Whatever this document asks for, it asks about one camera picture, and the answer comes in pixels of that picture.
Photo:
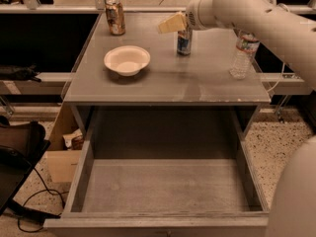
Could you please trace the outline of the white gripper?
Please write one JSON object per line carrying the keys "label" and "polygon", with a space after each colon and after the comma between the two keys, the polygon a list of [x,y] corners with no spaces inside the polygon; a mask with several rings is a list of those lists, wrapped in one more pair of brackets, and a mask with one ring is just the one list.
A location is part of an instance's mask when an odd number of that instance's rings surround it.
{"label": "white gripper", "polygon": [[191,0],[186,8],[186,17],[182,12],[173,14],[158,24],[158,33],[183,31],[187,27],[187,23],[195,31],[216,28],[212,3],[213,0]]}

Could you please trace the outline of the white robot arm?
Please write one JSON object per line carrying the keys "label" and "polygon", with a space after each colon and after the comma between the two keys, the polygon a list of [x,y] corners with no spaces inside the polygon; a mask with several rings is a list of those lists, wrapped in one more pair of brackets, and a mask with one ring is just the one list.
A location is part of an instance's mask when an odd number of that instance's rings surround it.
{"label": "white robot arm", "polygon": [[[158,32],[230,28],[253,35],[294,73],[276,84],[316,88],[316,24],[277,0],[191,0],[184,13],[158,25]],[[296,150],[276,185],[265,237],[316,237],[316,140]]]}

